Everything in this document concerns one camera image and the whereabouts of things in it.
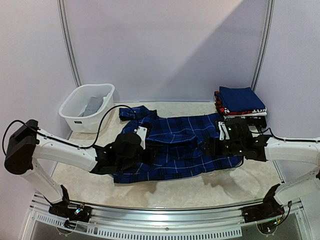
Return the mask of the blue plaid shirt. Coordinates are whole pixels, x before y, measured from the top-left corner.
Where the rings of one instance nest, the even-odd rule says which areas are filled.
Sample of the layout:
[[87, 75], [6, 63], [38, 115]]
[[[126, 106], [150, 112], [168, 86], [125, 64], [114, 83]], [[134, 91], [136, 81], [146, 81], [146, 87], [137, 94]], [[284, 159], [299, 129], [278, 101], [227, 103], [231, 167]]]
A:
[[207, 139], [219, 138], [218, 117], [211, 113], [164, 118], [143, 105], [120, 108], [119, 119], [127, 122], [121, 132], [133, 132], [137, 126], [148, 128], [146, 146], [154, 147], [155, 154], [151, 164], [139, 162], [113, 174], [114, 183], [167, 181], [238, 167], [244, 161], [241, 155], [207, 155], [199, 148]]

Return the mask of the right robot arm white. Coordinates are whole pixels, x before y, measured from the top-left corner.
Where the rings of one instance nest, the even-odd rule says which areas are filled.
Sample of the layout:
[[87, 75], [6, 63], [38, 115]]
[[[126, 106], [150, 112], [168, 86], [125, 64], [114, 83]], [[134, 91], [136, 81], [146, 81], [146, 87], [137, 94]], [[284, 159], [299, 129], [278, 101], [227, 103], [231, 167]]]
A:
[[289, 161], [315, 166], [310, 172], [273, 186], [263, 198], [258, 213], [269, 218], [278, 207], [291, 200], [306, 196], [320, 189], [320, 140], [319, 138], [280, 138], [273, 133], [261, 134], [250, 131], [243, 118], [218, 122], [219, 137], [204, 140], [203, 151], [212, 156], [243, 156], [246, 159], [268, 162]]

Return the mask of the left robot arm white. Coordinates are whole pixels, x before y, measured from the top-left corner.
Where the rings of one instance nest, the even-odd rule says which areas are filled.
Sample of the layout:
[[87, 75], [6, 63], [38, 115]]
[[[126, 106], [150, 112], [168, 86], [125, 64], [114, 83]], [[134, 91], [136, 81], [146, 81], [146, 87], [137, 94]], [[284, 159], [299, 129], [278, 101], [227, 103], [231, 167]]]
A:
[[40, 129], [38, 121], [30, 119], [22, 123], [3, 148], [4, 167], [29, 182], [63, 217], [70, 217], [75, 210], [67, 189], [56, 183], [38, 160], [63, 163], [95, 175], [112, 175], [138, 163], [153, 163], [155, 151], [147, 147], [148, 132], [146, 127], [138, 126], [132, 132], [118, 134], [106, 146], [81, 146]]

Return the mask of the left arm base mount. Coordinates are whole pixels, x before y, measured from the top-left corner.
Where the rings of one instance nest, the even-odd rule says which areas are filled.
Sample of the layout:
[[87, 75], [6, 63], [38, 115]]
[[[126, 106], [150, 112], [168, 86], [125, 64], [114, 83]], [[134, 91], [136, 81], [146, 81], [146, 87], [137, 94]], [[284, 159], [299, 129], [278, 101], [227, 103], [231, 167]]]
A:
[[92, 207], [84, 203], [72, 204], [68, 199], [62, 199], [60, 202], [51, 203], [48, 212], [52, 215], [65, 218], [63, 227], [74, 230], [77, 222], [89, 222], [92, 210]]

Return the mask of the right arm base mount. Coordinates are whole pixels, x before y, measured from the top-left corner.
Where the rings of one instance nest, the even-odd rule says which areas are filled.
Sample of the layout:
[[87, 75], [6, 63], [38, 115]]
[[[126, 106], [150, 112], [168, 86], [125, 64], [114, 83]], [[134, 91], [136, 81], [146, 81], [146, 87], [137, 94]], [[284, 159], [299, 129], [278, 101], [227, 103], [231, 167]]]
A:
[[241, 216], [245, 223], [257, 222], [256, 227], [261, 234], [272, 235], [289, 216], [292, 201], [287, 203], [288, 211], [274, 199], [264, 200], [261, 204], [242, 207]]

